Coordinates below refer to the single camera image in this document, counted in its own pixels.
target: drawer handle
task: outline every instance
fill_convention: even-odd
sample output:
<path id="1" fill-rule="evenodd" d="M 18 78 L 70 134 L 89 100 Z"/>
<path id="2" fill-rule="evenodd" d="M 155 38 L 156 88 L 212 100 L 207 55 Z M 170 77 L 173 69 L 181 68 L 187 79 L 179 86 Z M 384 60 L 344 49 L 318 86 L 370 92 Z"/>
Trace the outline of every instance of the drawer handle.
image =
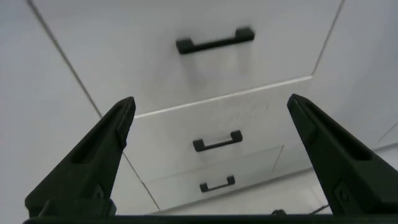
<path id="1" fill-rule="evenodd" d="M 220 186 L 217 186 L 217 187 L 213 187 L 211 189 L 209 189 L 209 187 L 207 186 L 207 183 L 200 184 L 199 185 L 200 186 L 200 191 L 202 193 L 205 193 L 205 192 L 209 192 L 209 191 L 212 191 L 212 190 L 217 190 L 217 189 L 220 189 L 220 188 L 223 188 L 223 187 L 228 187 L 228 186 L 234 185 L 235 184 L 235 177 L 233 175 L 229 176 L 229 177 L 226 178 L 226 181 L 227 181 L 227 184 L 223 184 L 223 185 L 220 185 Z"/>
<path id="2" fill-rule="evenodd" d="M 213 42 L 207 42 L 203 44 L 195 45 L 191 38 L 177 40 L 175 45 L 177 46 L 180 55 L 191 54 L 202 50 L 209 50 L 216 47 L 223 47 L 233 44 L 239 44 L 243 42 L 249 42 L 254 40 L 254 31 L 250 27 L 237 28 L 235 36 L 227 39 L 216 40 Z"/>
<path id="3" fill-rule="evenodd" d="M 193 147 L 195 148 L 196 152 L 202 152 L 205 150 L 209 150 L 209 149 L 214 149 L 217 147 L 221 147 L 221 146 L 226 146 L 229 144 L 234 144 L 237 142 L 241 142 L 243 140 L 243 136 L 240 130 L 237 131 L 233 131 L 231 132 L 231 138 L 232 140 L 229 141 L 225 141 L 225 142 L 220 142 L 220 143 L 216 143 L 216 144 L 212 144 L 209 146 L 205 146 L 205 143 L 203 142 L 203 139 L 198 139 L 198 140 L 194 140 L 193 143 Z"/>

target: white cabinet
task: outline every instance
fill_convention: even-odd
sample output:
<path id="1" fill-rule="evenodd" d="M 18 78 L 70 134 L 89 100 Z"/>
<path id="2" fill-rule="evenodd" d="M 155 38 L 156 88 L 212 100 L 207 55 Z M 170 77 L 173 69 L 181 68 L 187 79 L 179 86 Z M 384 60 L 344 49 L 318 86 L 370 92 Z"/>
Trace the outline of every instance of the white cabinet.
<path id="1" fill-rule="evenodd" d="M 99 118 L 27 3 L 1 1 L 0 223 L 28 219 L 25 197 Z M 130 176 L 116 188 L 124 184 L 153 203 L 139 180 L 130 181 L 137 179 L 130 167 L 119 172 Z"/>
<path id="2" fill-rule="evenodd" d="M 167 209 L 270 179 L 281 146 L 147 183 L 160 209 Z"/>
<path id="3" fill-rule="evenodd" d="M 99 110 L 137 114 L 312 74 L 340 0 L 34 0 Z M 179 55 L 175 41 L 253 42 Z"/>
<path id="4" fill-rule="evenodd" d="M 124 152 L 145 183 L 281 146 L 295 134 L 286 99 L 310 84 L 311 77 L 302 78 L 136 116 Z M 233 131 L 241 142 L 196 152 L 193 141 L 230 141 Z"/>
<path id="5" fill-rule="evenodd" d="M 265 164 L 277 161 L 272 174 L 244 183 L 311 167 L 286 108 L 291 93 L 312 100 L 372 149 L 398 141 L 397 1 L 34 4 L 102 114 L 135 97 L 126 155 L 161 209 L 249 185 L 207 195 L 197 187 L 224 181 L 227 169 L 240 174 L 234 161 L 275 147 L 280 154 Z M 178 39 L 211 42 L 242 26 L 253 29 L 254 41 L 177 51 Z M 237 130 L 242 141 L 195 151 L 193 141 L 229 141 Z M 251 171 L 261 168 L 260 159 L 252 161 Z"/>

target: cabinet door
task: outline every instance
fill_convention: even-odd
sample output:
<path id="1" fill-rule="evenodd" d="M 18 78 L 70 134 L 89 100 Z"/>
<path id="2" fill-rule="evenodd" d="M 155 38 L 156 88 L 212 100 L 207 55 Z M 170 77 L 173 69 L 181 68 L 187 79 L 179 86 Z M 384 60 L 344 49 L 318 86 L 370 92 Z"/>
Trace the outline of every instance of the cabinet door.
<path id="1" fill-rule="evenodd" d="M 397 8 L 395 0 L 345 1 L 305 95 L 371 149 L 398 142 Z M 305 154 L 302 144 L 285 144 L 274 175 L 281 163 L 309 167 L 293 164 Z"/>
<path id="2" fill-rule="evenodd" d="M 28 219 L 25 197 L 99 118 L 27 3 L 1 1 L 0 223 Z M 132 169 L 120 169 L 133 175 L 115 186 L 135 185 L 118 193 L 151 202 Z"/>
<path id="3" fill-rule="evenodd" d="M 137 114 L 312 74 L 340 0 L 34 0 L 99 110 Z M 180 55 L 251 26 L 254 41 Z"/>

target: cabinet panel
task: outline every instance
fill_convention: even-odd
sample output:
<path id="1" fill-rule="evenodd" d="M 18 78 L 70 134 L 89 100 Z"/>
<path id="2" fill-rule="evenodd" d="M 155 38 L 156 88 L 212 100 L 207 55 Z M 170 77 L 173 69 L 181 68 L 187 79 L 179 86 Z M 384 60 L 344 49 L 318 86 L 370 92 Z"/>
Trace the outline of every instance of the cabinet panel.
<path id="1" fill-rule="evenodd" d="M 142 114 L 311 75 L 340 0 L 34 3 L 99 110 L 134 96 Z M 253 42 L 191 55 L 175 46 L 242 26 Z"/>

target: drawer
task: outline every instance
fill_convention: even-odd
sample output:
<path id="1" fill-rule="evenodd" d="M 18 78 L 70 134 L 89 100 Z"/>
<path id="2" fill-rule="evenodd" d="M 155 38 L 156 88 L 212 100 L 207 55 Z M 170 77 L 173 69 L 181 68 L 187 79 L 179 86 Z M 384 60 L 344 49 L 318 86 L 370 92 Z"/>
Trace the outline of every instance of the drawer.
<path id="1" fill-rule="evenodd" d="M 136 114 L 312 74 L 340 0 L 34 0 L 99 110 Z M 180 55 L 175 41 L 253 42 Z"/>
<path id="2" fill-rule="evenodd" d="M 136 116 L 124 153 L 148 182 L 282 145 L 297 132 L 287 100 L 310 83 L 308 77 Z M 230 141 L 237 130 L 241 142 L 202 152 L 193 146 L 198 139 L 206 146 Z"/>
<path id="3" fill-rule="evenodd" d="M 280 149 L 281 146 L 274 147 L 204 169 L 151 181 L 146 186 L 161 210 L 225 194 L 268 180 Z M 227 177 L 232 176 L 233 181 L 229 178 L 228 183 Z M 204 184 L 209 191 L 202 192 L 200 186 Z"/>

